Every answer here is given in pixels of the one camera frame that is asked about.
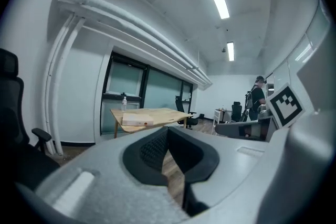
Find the person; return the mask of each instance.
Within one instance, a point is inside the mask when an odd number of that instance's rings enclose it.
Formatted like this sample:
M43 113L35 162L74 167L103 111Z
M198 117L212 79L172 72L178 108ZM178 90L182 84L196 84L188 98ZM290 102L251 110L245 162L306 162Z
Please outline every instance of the person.
M258 119L258 107L261 104L266 104L265 101L265 95L262 91L262 87L265 85L265 80L263 76L257 76L256 82L251 89L251 95L252 95L252 108L249 110L248 114L250 116L250 119L252 121L255 121Z

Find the wooden floor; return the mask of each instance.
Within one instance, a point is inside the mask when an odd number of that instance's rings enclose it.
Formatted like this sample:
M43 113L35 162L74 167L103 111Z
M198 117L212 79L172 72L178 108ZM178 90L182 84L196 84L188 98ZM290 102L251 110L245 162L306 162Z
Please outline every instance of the wooden floor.
M198 125L192 126L195 131L203 132L206 134L211 134L212 131L212 121L209 120L198 120ZM84 152L88 147L70 147L63 146L64 155L63 156L51 156L59 165L65 165L67 162L77 157L79 154ZM162 166L162 174L168 178L168 191L174 198L174 200L182 206L183 201L183 190L184 190L184 175L177 166L173 159L173 156L168 151Z

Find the armrest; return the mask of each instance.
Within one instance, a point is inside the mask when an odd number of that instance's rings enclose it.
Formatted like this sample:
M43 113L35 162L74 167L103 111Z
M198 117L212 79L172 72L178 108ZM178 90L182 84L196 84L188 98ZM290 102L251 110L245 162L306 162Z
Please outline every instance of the armrest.
M40 128L34 128L31 132L35 134L39 140L42 139L44 142L48 142L51 139L51 135Z

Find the white pipe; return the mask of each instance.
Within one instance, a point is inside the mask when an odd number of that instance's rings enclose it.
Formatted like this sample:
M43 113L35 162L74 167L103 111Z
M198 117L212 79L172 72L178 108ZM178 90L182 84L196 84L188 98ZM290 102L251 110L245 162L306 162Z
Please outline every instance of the white pipe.
M177 53L168 48L165 44L155 39L153 36L146 33L145 31L137 28L133 24L126 22L123 19L120 19L112 14L109 14L96 8L78 4L61 3L59 6L61 9L70 10L71 12L74 12L80 17L84 17L113 27L127 35L132 36L133 38L142 41L143 43L153 47L156 50L159 50L161 52L164 51L168 57L172 58L175 62L179 63L183 67L187 64L187 62L182 57L180 57ZM205 84L209 84L202 76L200 76L196 72L196 70L191 69L190 72L193 73L198 79L203 81Z
M43 76L43 90L42 90L42 122L43 122L43 128L48 133L51 134L51 128L50 128L50 120L49 120L49 94L50 94L50 83L51 83L51 76L53 75L54 70L54 64L56 61L56 58L59 53L59 49L66 37L66 34L69 31L69 26L72 23L74 15L70 15L69 18L66 20L66 22L63 24L60 32L58 33L53 46L51 48L45 73ZM54 144L52 142L47 142L47 148L51 155L54 154L55 148Z
M55 73L55 80L54 80L54 93L52 95L52 110L51 110L51 118L52 118L52 126L53 126L53 134L54 134L54 139L55 139L55 144L56 144L56 149L58 154L63 155L63 149L61 146L60 138L59 138L59 132L58 132L58 120L57 120L57 104L58 104L58 91L59 91L59 84L61 81L61 76L62 72L65 66L65 62L67 59L67 56L70 52L71 46L74 43L79 30L82 28L83 24L85 22L85 19L81 18L78 23L76 24L75 28L73 29L72 33L70 34L64 50L62 51L61 57L59 59L58 66L56 68L56 73Z
M66 22L63 24L61 30L59 31L53 46L51 47L51 51L47 60L47 64L46 64L46 69L43 75L43 81L42 81L42 85L43 85L43 89L42 89L42 124L43 124L43 129L48 132L50 134L50 126L47 126L47 115L46 115L46 95L49 95L49 91L47 92L47 83L49 81L50 84L50 80L49 80L49 71L50 71L50 65L52 60L55 58L55 52L57 49L57 46L60 42L60 40L63 37L64 32L66 31L68 25L70 24L71 19L73 18L73 15L70 15L69 18L66 20ZM54 148L54 144L52 142L48 142L47 143L47 148L48 151L51 155L53 155L55 153L55 148Z
M157 56L155 56L155 55L152 55L152 54L149 53L148 51L145 51L145 50L143 50L143 49L141 49L141 48L138 48L137 46L135 46L135 45L133 45L133 44L131 44L131 43L128 43L128 42L126 42L126 41L124 41L124 40L122 40L122 39L120 39L120 38L117 38L117 37L115 37L115 36L113 36L113 35L109 35L108 33L105 33L105 32L103 32L103 31L97 30L97 29L92 28L92 27L90 27L90 26L86 26L86 25L84 25L83 28L88 29L88 30L90 30L90 31L93 31L93 32L95 32L95 33L102 34L102 35L107 36L107 37L109 37L109 38L111 38L111 39L114 39L114 40L116 40L116 41L118 41L118 42L120 42L120 43L123 43L123 44L125 44L125 45L127 45L127 46L133 47L134 49L140 50L140 51L142 51L143 53L145 53L145 54L147 54L147 55L149 55L149 56L155 58L156 60L158 60L158 61L160 61L160 62L162 62L162 63L164 63L164 64L166 64L166 65L168 65L168 66L170 66L170 67L172 67L172 68L174 68L174 69L177 70L178 72L180 72L180 73L182 73L183 75L187 76L187 77L188 77L190 80L192 80L194 83L196 83L196 84L201 84L202 86L205 86L205 85L206 85L206 84L202 84L202 83L200 83L199 81L195 80L194 78L192 78L192 77L186 75L186 74L183 73L180 69L178 69L177 67L173 66L172 64L170 64L170 63L168 63L168 62L162 60L161 58L159 58L159 57L157 57Z
M51 128L50 128L50 120L49 120L49 95L50 95L50 84L51 84L51 80L52 80L52 75L53 75L53 70L54 70L54 66L55 66L55 62L56 62L56 58L58 56L59 53L59 49L61 47L61 45L63 44L63 41L66 37L66 35L68 34L69 28L74 20L74 14L70 15L69 18L66 20L66 22L63 24L60 32L58 33L53 47L51 48L51 52L49 55L49 58L51 58L51 61L47 62L47 69L45 71L45 77L44 80L46 80L46 83L43 84L45 85L45 90L44 92L44 102L43 102L43 108L44 108L44 120L46 122L46 127L47 127L47 132L51 134Z
M139 29L149 33L150 35L158 39L160 42L164 43L172 51L180 55L189 65L191 65L192 68L198 67L179 47L173 44L169 39L167 39L156 29L154 29L153 27L151 27L144 21L140 20L139 18L135 17L134 15L130 14L126 10L119 8L104 0L68 0L68 1L73 1L73 2L77 2L80 4L84 4L84 5L88 5L91 7L101 9L127 22L132 23L133 25L137 26ZM209 77L201 69L196 69L196 72L199 72L201 76L205 78L206 81L208 81L208 83L212 84Z

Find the black seat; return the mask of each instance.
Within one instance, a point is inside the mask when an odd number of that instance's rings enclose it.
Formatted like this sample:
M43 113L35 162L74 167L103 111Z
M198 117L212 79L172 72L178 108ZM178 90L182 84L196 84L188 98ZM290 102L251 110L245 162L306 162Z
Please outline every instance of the black seat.
M44 154L44 143L51 140L50 134L35 128L40 151L29 145L21 112L24 83L18 75L17 56L0 49L0 132L5 156L12 162L10 175L31 190L59 165Z
M180 112L184 112L182 98L180 96L176 96L175 98L176 108ZM198 119L187 118L187 126L191 129L191 125L198 125Z
M240 105L240 102L233 102L232 105L232 116L231 119L235 122L238 122L241 118L241 111L243 107Z

